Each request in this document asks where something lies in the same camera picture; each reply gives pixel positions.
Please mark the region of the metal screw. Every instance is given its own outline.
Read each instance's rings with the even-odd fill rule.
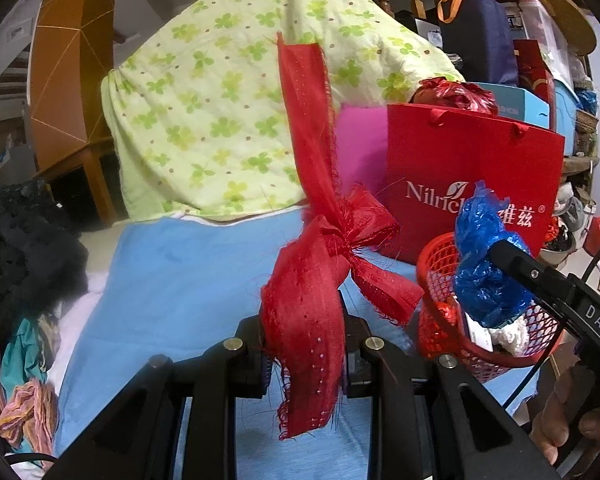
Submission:
[[[166,355],[158,354],[149,357],[149,366],[153,368],[160,368],[169,362],[169,358]]]
[[[225,339],[222,345],[232,352],[239,350],[242,348],[242,339],[239,337],[230,337],[229,339]]]
[[[372,350],[382,350],[384,348],[384,341],[380,337],[368,337],[365,340],[365,345]]]
[[[438,362],[445,368],[455,368],[458,366],[458,359],[449,354],[441,355]]]

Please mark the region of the orange bag handle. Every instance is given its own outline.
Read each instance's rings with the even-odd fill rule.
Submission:
[[[438,2],[438,19],[442,23],[451,23],[456,16],[458,15],[458,10],[460,10],[460,4],[462,0],[451,0],[451,8],[449,9],[449,17],[445,18],[445,11],[442,8],[442,4],[444,2],[448,2],[449,0],[440,0]]]

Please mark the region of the gray cloth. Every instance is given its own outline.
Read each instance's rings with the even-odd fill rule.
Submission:
[[[569,199],[567,211],[560,215],[562,221],[567,225],[567,229],[574,233],[584,225],[584,208],[582,202],[572,196]]]

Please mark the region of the wooden shelf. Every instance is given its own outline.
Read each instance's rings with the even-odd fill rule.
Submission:
[[[591,163],[595,168],[600,162],[597,156],[566,156],[562,160],[562,176],[571,176],[583,171],[589,171]]]

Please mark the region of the cardboard box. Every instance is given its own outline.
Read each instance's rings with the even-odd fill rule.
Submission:
[[[541,128],[549,127],[549,105],[531,92],[513,86],[476,84],[480,88],[493,92],[501,116]]]

